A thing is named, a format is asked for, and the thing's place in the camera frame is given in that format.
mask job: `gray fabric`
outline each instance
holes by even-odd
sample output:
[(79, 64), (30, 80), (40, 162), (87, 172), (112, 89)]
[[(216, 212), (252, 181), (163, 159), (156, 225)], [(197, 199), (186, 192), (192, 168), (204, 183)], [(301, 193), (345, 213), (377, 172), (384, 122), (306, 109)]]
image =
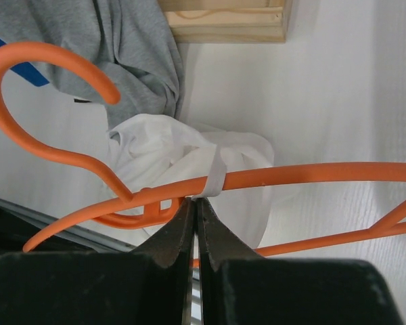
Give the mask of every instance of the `gray fabric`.
[[(59, 45), (101, 68), (122, 95), (107, 106), (109, 128), (140, 113), (179, 113), (181, 58), (156, 0), (0, 0), (0, 38)], [(60, 91), (104, 104), (75, 74), (34, 65)]]

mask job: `crumpled white fabric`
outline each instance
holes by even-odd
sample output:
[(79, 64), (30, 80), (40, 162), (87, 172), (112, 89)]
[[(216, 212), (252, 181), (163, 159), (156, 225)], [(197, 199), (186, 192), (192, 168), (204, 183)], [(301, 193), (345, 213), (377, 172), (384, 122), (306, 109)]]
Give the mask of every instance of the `crumpled white fabric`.
[[(203, 132), (165, 115), (134, 116), (107, 132), (109, 165), (132, 192), (207, 176), (217, 146), (221, 147), (227, 172), (273, 166), (273, 148), (263, 137), (202, 125), (197, 128)], [(103, 193), (115, 197), (106, 186)], [(209, 198), (219, 219), (252, 248), (263, 237), (272, 200), (272, 187), (224, 191)], [(169, 205), (163, 202), (162, 208)], [(142, 212), (142, 208), (136, 208), (125, 213)], [(160, 227), (147, 227), (145, 231), (150, 236)]]

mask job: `wooden plank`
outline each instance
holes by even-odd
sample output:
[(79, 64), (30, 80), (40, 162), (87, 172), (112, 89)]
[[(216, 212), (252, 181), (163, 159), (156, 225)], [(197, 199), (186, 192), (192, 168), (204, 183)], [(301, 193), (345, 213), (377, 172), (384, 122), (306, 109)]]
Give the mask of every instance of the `wooden plank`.
[(286, 1), (289, 0), (158, 0), (164, 12), (284, 7)]
[[(160, 1), (171, 7), (197, 3), (196, 0)], [(282, 43), (286, 40), (292, 2), (293, 0), (199, 0), (200, 8), (220, 3), (234, 7), (164, 14), (178, 43)]]

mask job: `hanger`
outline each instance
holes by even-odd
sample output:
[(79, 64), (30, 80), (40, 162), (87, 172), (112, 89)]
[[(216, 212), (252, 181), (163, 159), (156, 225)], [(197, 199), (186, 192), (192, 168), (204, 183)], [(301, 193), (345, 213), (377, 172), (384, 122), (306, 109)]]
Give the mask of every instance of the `hanger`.
[[(4, 74), (12, 66), (22, 62), (36, 61), (54, 64), (72, 71), (96, 89), (108, 104), (116, 104), (120, 100), (119, 91), (114, 83), (99, 68), (75, 53), (45, 43), (12, 43), (0, 47), (0, 129), (19, 146), (40, 158), (84, 168), (95, 173), (118, 197), (93, 204), (58, 219), (35, 234), (24, 245), (24, 252), (31, 251), (45, 239), (66, 228), (91, 219), (122, 229), (139, 229), (166, 223), (173, 218), (185, 197), (202, 192), (207, 177), (178, 181), (156, 188), (144, 188), (140, 192), (132, 193), (114, 172), (98, 159), (53, 148), (25, 132), (11, 116), (3, 101), (1, 82)], [(329, 181), (406, 182), (406, 163), (336, 162), (236, 171), (226, 175), (223, 190)], [(171, 207), (161, 210), (160, 203), (165, 200), (171, 200)], [(126, 216), (119, 213), (135, 207), (144, 207), (143, 214)], [(406, 234), (406, 221), (400, 223), (404, 218), (406, 218), (406, 200), (367, 229), (278, 244), (258, 248), (255, 251), (262, 256), (271, 256)]]

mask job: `blue object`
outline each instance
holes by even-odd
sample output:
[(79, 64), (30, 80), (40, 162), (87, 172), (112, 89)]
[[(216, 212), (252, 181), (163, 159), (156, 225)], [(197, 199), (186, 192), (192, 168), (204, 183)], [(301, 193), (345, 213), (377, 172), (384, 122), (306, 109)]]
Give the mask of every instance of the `blue object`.
[[(0, 39), (0, 46), (3, 46), (5, 44), (6, 43)], [(48, 80), (43, 75), (41, 75), (41, 73), (36, 70), (36, 68), (32, 64), (28, 62), (17, 64), (13, 68), (11, 68), (11, 70), (36, 87), (44, 86), (49, 83)]]

